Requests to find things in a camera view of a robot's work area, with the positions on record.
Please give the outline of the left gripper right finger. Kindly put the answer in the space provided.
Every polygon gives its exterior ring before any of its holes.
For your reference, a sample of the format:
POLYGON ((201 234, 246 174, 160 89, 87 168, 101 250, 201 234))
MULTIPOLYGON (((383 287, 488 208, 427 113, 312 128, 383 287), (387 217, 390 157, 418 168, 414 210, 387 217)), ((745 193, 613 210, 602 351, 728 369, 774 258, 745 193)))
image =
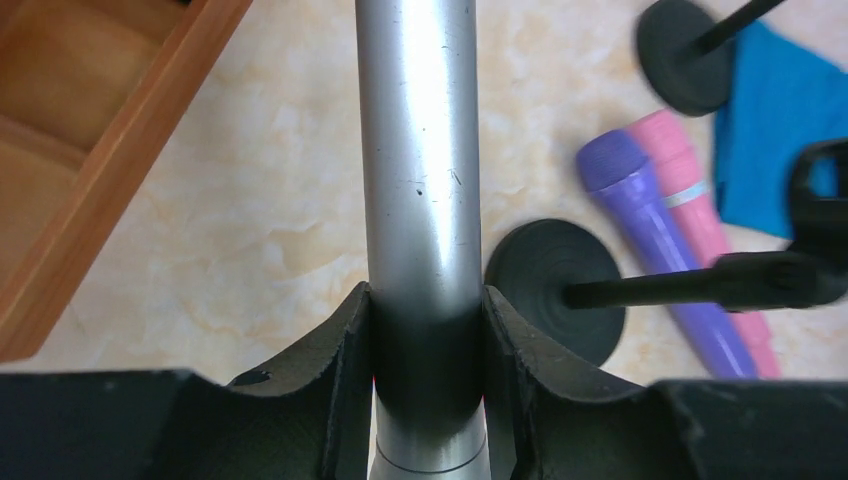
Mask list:
POLYGON ((609 374, 483 297, 496 479, 843 479, 847 386, 609 374))

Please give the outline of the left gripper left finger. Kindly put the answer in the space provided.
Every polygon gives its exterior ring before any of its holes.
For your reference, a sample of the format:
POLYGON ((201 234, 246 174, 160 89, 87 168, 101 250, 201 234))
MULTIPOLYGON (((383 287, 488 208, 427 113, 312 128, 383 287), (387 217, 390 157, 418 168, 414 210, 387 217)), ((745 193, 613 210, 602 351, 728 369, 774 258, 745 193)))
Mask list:
POLYGON ((363 479, 369 289, 219 385, 186 369, 5 374, 5 479, 363 479))

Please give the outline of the black mic stand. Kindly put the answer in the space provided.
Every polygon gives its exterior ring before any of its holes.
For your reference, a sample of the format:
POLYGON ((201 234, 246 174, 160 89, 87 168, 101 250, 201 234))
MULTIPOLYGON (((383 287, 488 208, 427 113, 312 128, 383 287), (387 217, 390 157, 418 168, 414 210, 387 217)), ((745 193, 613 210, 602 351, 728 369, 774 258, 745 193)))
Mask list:
POLYGON ((788 187, 794 238, 782 251, 724 254, 706 268, 625 278, 592 233, 542 219, 498 244, 486 282, 534 327, 598 365, 615 349, 630 306, 712 303, 730 316, 836 302, 847 292, 847 202, 813 189, 813 170, 825 162, 846 166, 845 140, 812 144, 796 161, 788 187))
POLYGON ((680 114, 697 118, 717 111, 730 97, 736 35, 782 3, 748 1, 722 20, 693 1, 653 3, 635 28, 643 76, 680 114))

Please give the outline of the silver grey microphone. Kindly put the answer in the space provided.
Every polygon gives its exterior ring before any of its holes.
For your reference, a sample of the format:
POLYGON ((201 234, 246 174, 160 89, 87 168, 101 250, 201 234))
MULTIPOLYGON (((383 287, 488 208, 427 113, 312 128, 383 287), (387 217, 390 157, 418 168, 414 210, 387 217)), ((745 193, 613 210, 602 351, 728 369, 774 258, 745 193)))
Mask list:
POLYGON ((487 479, 476 11, 355 5, 375 479, 487 479))

